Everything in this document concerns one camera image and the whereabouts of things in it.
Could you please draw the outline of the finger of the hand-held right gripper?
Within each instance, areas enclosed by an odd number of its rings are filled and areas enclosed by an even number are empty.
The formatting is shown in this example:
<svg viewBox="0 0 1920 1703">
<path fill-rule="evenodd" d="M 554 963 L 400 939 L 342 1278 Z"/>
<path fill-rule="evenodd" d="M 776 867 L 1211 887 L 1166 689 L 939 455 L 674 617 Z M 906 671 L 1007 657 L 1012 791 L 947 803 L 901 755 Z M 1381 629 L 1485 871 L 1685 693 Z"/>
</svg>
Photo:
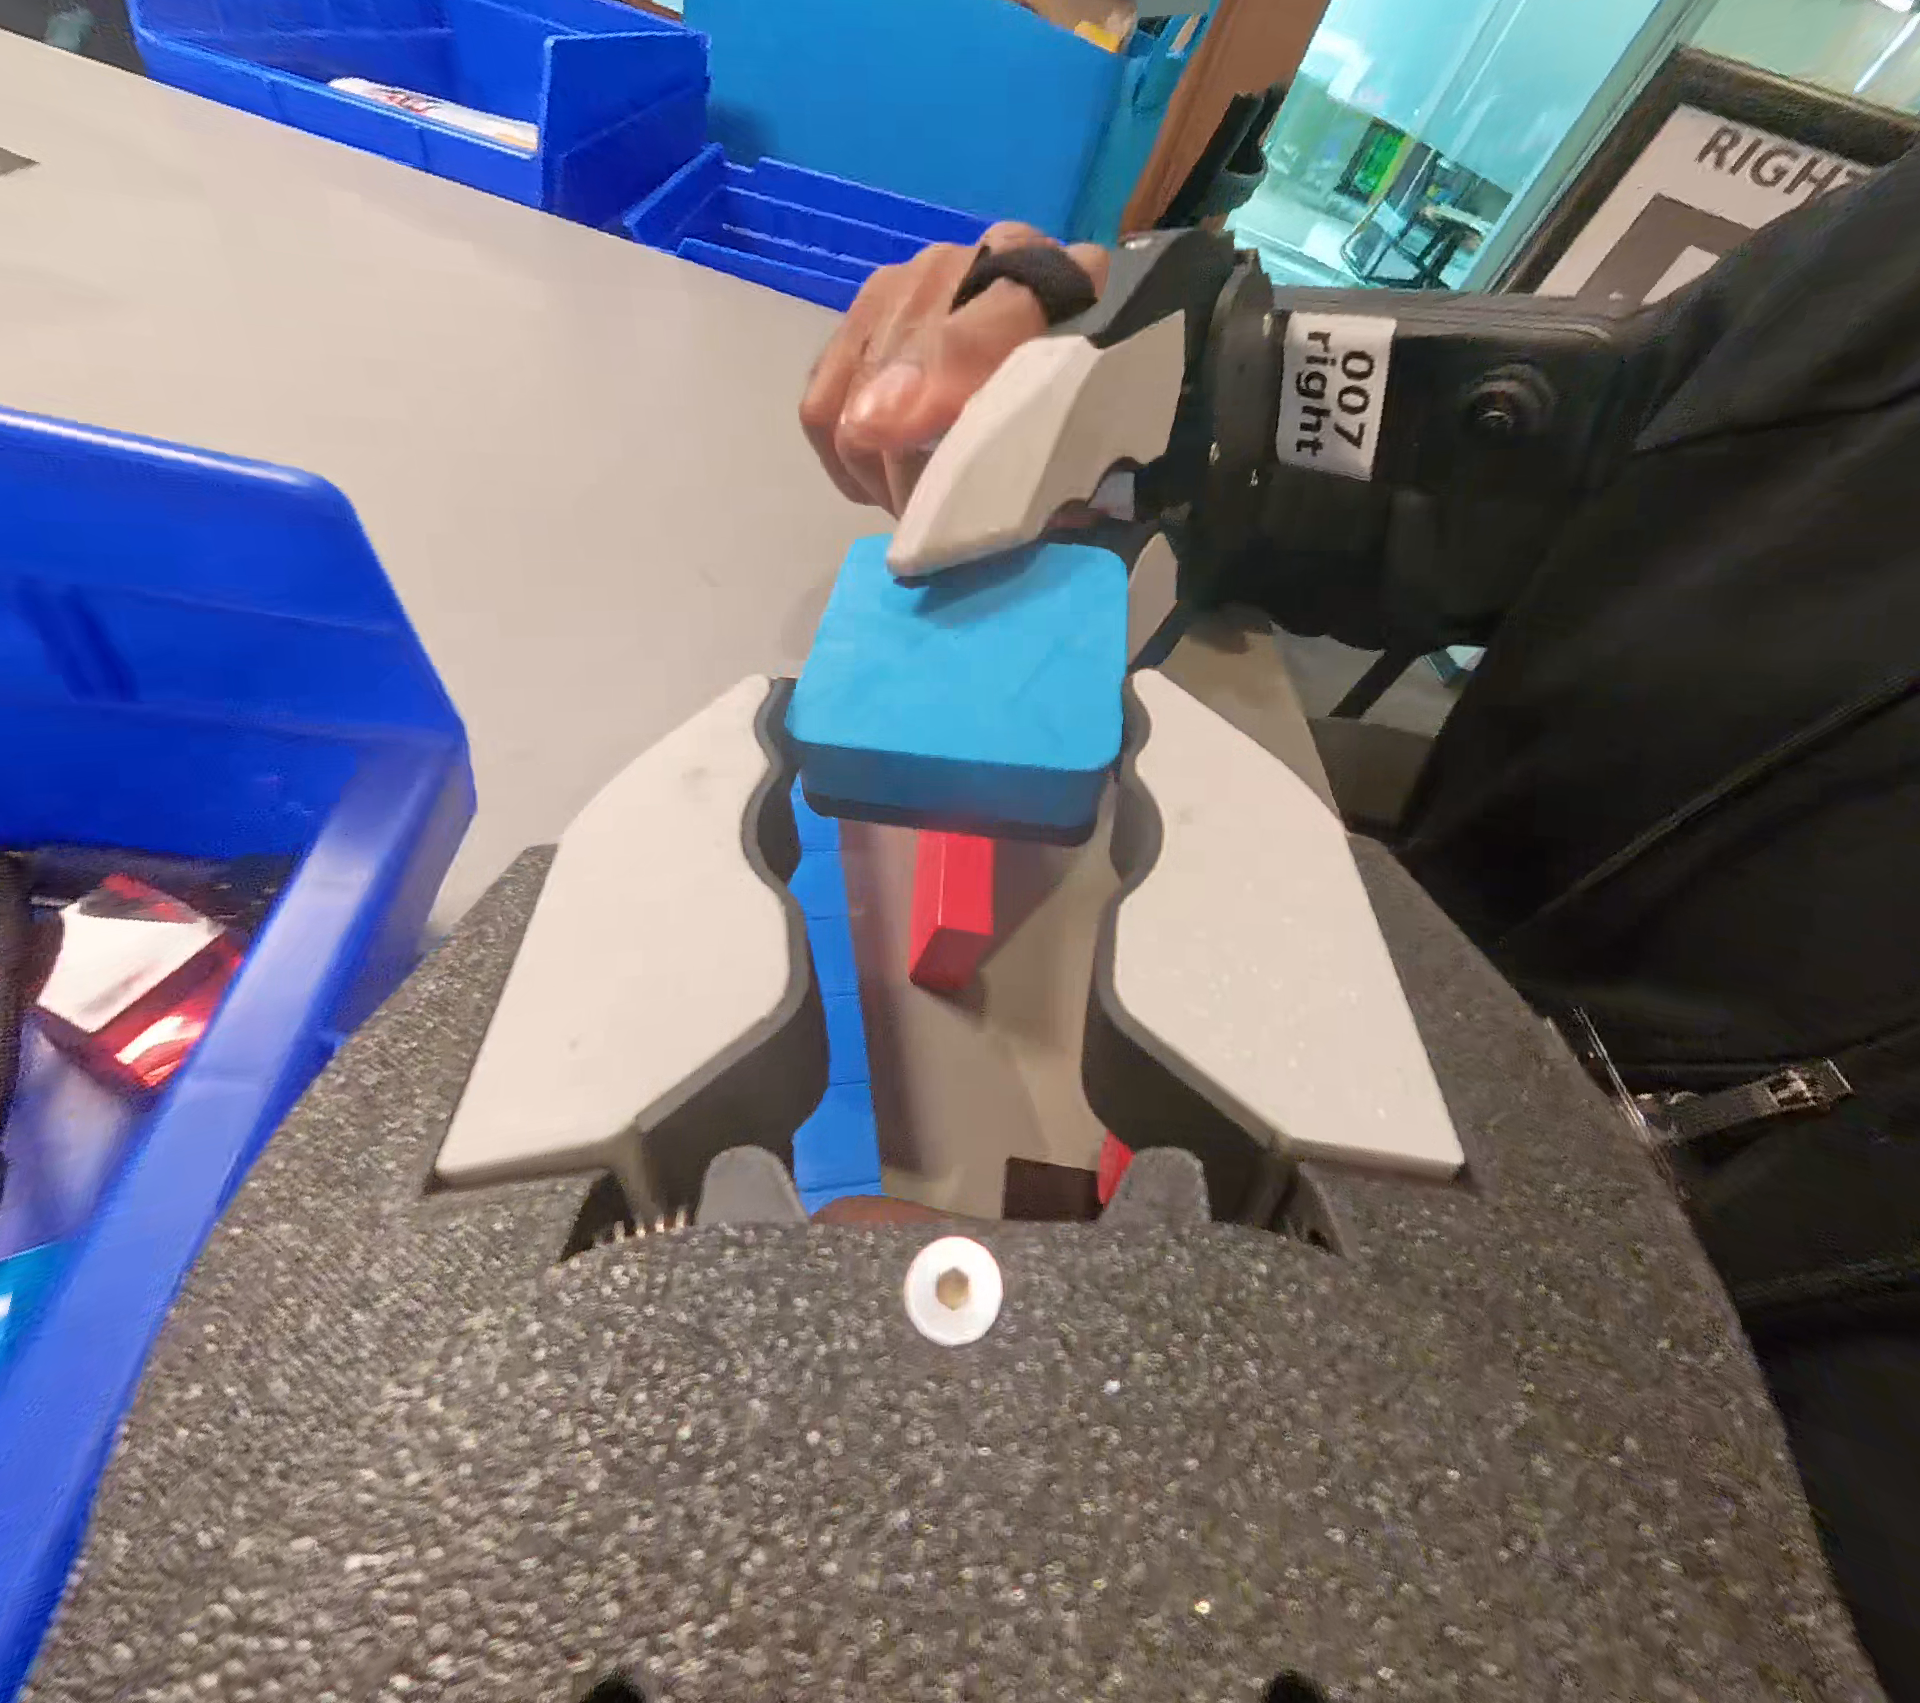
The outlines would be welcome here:
<svg viewBox="0 0 1920 1703">
<path fill-rule="evenodd" d="M 1039 541 L 1066 505 L 1090 503 L 1115 467 L 1170 443 L 1189 369 L 1189 325 L 1120 341 L 1046 333 L 972 393 L 926 461 L 887 549 L 891 573 L 926 581 Z"/>
<path fill-rule="evenodd" d="M 1126 669 L 1160 665 L 1189 631 L 1181 551 L 1165 527 L 1149 529 L 1126 565 Z"/>
</svg>

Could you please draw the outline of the blue segmented bar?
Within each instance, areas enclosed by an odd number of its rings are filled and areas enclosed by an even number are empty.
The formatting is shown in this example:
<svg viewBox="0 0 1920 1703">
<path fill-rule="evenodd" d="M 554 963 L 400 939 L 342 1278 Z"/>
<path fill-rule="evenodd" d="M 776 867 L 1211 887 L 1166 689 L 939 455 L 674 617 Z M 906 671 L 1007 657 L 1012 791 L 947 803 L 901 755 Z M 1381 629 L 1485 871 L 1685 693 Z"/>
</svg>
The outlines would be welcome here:
<svg viewBox="0 0 1920 1703">
<path fill-rule="evenodd" d="M 843 829 L 803 789 L 791 805 L 801 857 L 788 887 L 805 915 L 828 1031 L 828 1091 L 795 1133 L 793 1164 L 803 1204 L 821 1210 L 834 1198 L 879 1194 L 882 1152 Z"/>
</svg>

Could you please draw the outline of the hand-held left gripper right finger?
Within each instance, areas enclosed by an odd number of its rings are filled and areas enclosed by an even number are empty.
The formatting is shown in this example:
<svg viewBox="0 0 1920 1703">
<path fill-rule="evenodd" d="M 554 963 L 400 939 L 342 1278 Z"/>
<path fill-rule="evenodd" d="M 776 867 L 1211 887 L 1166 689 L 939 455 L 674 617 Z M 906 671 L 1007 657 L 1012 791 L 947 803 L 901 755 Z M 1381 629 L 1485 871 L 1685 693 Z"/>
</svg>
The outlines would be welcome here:
<svg viewBox="0 0 1920 1703">
<path fill-rule="evenodd" d="M 1337 811 L 1165 671 L 1124 705 L 1088 1105 L 1217 1182 L 1269 1162 L 1453 1182 L 1467 1151 Z"/>
</svg>

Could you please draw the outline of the blue pad with black base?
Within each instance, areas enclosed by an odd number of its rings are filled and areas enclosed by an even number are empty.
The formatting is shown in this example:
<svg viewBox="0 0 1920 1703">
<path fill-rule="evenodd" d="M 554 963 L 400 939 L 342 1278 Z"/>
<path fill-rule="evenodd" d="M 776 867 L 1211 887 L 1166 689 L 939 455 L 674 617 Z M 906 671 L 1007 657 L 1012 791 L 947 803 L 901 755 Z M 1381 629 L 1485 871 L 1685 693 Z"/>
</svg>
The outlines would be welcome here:
<svg viewBox="0 0 1920 1703">
<path fill-rule="evenodd" d="M 1084 843 L 1124 737 L 1130 575 L 1042 541 L 904 581 L 887 537 L 843 557 L 784 729 L 839 819 Z"/>
</svg>

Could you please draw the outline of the person's right forearm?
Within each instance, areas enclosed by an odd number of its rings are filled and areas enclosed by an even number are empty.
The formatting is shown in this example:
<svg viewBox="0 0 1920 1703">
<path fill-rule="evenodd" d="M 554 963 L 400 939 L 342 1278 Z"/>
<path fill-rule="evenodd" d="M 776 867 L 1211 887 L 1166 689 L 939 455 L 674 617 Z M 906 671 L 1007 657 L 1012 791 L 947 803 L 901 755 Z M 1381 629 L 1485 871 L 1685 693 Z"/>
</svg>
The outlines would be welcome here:
<svg viewBox="0 0 1920 1703">
<path fill-rule="evenodd" d="M 1759 229 L 1618 327 L 1592 487 L 1492 627 L 1820 641 L 1916 665 L 1919 155 Z"/>
</svg>

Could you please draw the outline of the low blue storage bin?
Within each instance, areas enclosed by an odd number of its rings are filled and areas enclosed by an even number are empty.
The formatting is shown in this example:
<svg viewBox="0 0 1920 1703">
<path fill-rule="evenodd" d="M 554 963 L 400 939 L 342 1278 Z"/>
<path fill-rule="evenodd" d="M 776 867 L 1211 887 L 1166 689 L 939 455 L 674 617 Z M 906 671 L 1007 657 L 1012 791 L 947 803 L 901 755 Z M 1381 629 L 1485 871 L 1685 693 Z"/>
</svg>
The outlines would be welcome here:
<svg viewBox="0 0 1920 1703">
<path fill-rule="evenodd" d="M 780 295 L 845 313 L 879 269 L 932 239 L 943 207 L 801 165 L 735 161 L 710 139 L 614 231 Z"/>
</svg>

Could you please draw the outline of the red translucent case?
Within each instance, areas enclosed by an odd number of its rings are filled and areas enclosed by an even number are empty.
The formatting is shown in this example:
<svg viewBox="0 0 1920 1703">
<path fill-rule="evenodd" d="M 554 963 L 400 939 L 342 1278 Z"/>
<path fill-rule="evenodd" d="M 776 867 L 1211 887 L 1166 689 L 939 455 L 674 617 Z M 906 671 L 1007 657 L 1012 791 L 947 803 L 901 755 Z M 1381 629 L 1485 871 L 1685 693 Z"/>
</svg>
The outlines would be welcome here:
<svg viewBox="0 0 1920 1703">
<path fill-rule="evenodd" d="M 242 947 L 194 903 L 124 871 L 65 905 L 58 925 L 38 1029 L 109 1089 L 157 1095 L 219 1015 Z"/>
</svg>

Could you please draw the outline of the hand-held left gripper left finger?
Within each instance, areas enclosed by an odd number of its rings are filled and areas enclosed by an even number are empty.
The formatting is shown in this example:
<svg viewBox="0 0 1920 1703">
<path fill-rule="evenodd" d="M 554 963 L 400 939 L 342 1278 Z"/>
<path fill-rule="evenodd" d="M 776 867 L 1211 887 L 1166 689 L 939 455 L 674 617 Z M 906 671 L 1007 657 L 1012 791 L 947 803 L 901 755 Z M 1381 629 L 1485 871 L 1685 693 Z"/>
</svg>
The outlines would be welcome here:
<svg viewBox="0 0 1920 1703">
<path fill-rule="evenodd" d="M 793 891 L 793 687 L 736 681 L 567 825 L 436 1184 L 610 1172 L 625 1194 L 698 1194 L 733 1147 L 795 1160 L 830 1041 Z"/>
</svg>

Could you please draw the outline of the black framed sign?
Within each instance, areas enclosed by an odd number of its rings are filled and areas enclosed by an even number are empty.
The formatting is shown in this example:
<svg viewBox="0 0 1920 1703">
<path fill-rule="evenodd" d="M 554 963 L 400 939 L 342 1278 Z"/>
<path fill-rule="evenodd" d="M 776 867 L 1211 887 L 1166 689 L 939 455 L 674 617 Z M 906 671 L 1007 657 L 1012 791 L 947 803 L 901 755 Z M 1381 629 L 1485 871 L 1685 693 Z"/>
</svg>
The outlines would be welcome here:
<svg viewBox="0 0 1920 1703">
<path fill-rule="evenodd" d="M 1691 45 L 1669 53 L 1501 275 L 1623 313 L 1916 145 L 1916 115 Z"/>
</svg>

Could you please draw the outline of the large light blue tote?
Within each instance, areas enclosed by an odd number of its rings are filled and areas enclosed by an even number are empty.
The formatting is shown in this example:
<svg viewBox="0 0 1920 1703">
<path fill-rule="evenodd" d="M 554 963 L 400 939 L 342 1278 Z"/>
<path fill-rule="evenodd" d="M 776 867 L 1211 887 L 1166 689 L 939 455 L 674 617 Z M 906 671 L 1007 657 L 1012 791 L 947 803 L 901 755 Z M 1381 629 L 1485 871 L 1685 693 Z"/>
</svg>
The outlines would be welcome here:
<svg viewBox="0 0 1920 1703">
<path fill-rule="evenodd" d="M 1113 241 L 1219 0 L 1096 45 L 1015 0 L 685 0 L 709 131 L 1068 241 Z"/>
</svg>

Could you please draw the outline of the blue divided storage bin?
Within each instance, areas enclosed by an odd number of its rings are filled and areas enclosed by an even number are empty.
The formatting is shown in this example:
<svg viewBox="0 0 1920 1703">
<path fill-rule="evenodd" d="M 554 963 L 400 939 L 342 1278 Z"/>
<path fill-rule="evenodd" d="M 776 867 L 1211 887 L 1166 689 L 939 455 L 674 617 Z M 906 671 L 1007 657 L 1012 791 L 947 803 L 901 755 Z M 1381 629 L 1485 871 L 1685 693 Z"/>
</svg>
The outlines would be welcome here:
<svg viewBox="0 0 1920 1703">
<path fill-rule="evenodd" d="M 587 227 L 709 143 L 709 41 L 614 0 L 124 0 L 154 81 Z M 539 153 L 329 87 L 535 123 Z"/>
</svg>

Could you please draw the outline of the white red packet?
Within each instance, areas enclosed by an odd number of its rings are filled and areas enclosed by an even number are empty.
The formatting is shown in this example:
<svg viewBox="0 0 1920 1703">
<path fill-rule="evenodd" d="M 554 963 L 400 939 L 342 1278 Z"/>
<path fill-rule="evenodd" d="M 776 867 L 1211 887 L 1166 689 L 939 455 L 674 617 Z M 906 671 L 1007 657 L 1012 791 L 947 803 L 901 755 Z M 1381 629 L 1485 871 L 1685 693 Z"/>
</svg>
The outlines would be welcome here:
<svg viewBox="0 0 1920 1703">
<path fill-rule="evenodd" d="M 539 127 L 511 115 L 475 109 L 406 85 L 377 83 L 363 77 L 336 77 L 329 81 L 329 87 L 389 111 L 410 115 L 427 125 L 489 139 L 523 153 L 539 153 L 540 149 Z"/>
</svg>

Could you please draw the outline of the deep blue storage bin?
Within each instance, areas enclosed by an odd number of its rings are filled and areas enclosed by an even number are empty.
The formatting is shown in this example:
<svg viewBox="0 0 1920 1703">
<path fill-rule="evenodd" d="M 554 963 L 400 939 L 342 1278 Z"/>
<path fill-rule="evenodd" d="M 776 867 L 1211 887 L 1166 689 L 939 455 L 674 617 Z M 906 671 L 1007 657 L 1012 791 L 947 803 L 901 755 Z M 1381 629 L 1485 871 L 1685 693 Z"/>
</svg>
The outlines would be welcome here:
<svg viewBox="0 0 1920 1703">
<path fill-rule="evenodd" d="M 4 1698 L 180 1284 L 280 1121 L 415 967 L 468 733 L 325 479 L 4 413 Z M 37 1025 L 58 915 L 124 871 L 245 953 L 129 1097 Z"/>
</svg>

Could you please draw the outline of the black rectangular mat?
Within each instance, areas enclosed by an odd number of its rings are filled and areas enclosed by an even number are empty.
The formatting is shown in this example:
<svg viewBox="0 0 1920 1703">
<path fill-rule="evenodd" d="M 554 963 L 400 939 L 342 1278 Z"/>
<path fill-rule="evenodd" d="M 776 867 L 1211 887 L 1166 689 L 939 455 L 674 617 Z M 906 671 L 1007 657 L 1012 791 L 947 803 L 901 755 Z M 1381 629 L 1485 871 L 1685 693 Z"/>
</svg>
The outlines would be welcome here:
<svg viewBox="0 0 1920 1703">
<path fill-rule="evenodd" d="M 1100 1214 L 1096 1168 L 1021 1154 L 1007 1156 L 1000 1218 L 1079 1224 L 1093 1222 Z"/>
</svg>

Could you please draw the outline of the red block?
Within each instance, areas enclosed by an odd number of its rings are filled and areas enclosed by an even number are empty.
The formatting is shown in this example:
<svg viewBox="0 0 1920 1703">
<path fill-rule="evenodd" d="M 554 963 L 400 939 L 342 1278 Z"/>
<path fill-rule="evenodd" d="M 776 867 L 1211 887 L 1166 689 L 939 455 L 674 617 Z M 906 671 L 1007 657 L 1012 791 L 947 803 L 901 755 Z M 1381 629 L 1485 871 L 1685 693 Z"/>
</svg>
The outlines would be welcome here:
<svg viewBox="0 0 1920 1703">
<path fill-rule="evenodd" d="M 997 941 L 997 843 L 922 829 L 917 835 L 908 979 L 932 993 L 972 983 Z"/>
</svg>

